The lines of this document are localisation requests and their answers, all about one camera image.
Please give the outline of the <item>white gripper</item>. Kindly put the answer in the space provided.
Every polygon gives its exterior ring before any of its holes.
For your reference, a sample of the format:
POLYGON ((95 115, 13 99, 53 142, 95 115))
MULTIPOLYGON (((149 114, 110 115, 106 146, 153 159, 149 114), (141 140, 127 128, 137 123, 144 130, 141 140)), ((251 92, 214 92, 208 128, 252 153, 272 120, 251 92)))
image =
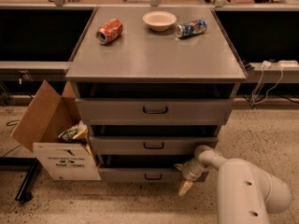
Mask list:
POLYGON ((196 158, 192 158, 189 161, 186 161, 184 164, 176 163, 174 167, 182 172, 182 177, 185 180, 180 182, 178 195, 185 195, 193 185, 193 181, 196 181, 204 173, 207 172, 207 168, 203 163, 198 161, 196 158))

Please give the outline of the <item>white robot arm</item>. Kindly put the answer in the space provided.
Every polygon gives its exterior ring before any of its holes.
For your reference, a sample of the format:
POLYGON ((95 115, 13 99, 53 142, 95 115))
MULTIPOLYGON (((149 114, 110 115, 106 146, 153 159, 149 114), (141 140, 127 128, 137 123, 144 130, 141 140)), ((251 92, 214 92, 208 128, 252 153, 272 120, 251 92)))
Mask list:
POLYGON ((227 159, 205 145, 176 168, 182 174, 180 196, 208 169, 218 171, 218 224, 270 224, 268 216, 286 211, 292 202, 291 189, 281 179, 249 161, 227 159))

